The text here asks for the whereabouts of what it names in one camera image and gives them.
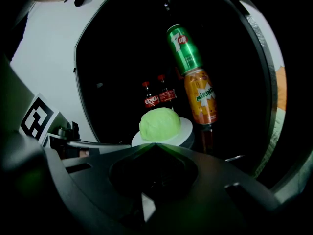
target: green soda can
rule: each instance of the green soda can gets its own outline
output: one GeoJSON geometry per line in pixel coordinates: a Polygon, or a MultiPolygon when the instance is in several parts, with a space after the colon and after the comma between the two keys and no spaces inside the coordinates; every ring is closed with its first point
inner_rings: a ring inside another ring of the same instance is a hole
{"type": "Polygon", "coordinates": [[[167,42],[175,56],[180,74],[203,65],[198,48],[193,43],[187,30],[180,24],[167,30],[167,42]]]}

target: bottle label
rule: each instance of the bottle label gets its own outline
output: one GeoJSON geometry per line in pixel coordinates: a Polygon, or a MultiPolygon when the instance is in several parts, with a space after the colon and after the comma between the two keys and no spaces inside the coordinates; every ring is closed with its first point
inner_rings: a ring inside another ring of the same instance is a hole
{"type": "Polygon", "coordinates": [[[175,94],[175,90],[163,92],[159,96],[160,96],[161,102],[166,102],[168,100],[172,100],[177,97],[175,94]]]}
{"type": "Polygon", "coordinates": [[[150,108],[160,103],[158,96],[151,96],[144,100],[146,108],[150,108]]]}

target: mirinda can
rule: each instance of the mirinda can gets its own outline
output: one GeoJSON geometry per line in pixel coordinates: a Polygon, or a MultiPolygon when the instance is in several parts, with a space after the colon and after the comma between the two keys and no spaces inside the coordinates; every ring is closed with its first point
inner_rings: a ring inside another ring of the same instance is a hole
{"type": "Polygon", "coordinates": [[[216,97],[209,76],[202,68],[185,74],[184,86],[197,124],[212,124],[218,119],[216,97]]]}

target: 7up can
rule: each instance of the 7up can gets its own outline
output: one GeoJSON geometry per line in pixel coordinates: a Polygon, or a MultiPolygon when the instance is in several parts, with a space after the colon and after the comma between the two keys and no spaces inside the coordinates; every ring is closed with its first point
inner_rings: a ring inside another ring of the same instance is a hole
{"type": "Polygon", "coordinates": [[[181,25],[167,31],[167,41],[175,56],[181,75],[185,76],[185,90],[195,123],[210,125],[217,121],[216,96],[211,80],[203,66],[197,47],[181,25]]]}

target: red label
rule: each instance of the red label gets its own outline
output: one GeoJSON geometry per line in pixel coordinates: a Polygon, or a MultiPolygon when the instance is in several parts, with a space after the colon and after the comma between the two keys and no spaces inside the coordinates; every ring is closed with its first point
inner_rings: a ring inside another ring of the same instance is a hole
{"type": "Polygon", "coordinates": [[[160,99],[158,96],[151,96],[144,100],[146,108],[152,107],[160,103],[160,99]]]}
{"type": "Polygon", "coordinates": [[[177,41],[178,41],[178,43],[179,43],[180,45],[183,45],[183,44],[185,44],[185,43],[188,42],[188,38],[187,38],[186,36],[182,35],[182,36],[179,36],[179,37],[177,38],[177,41]]]}
{"type": "Polygon", "coordinates": [[[161,102],[166,102],[168,100],[176,98],[175,90],[163,92],[160,95],[161,102]]]}

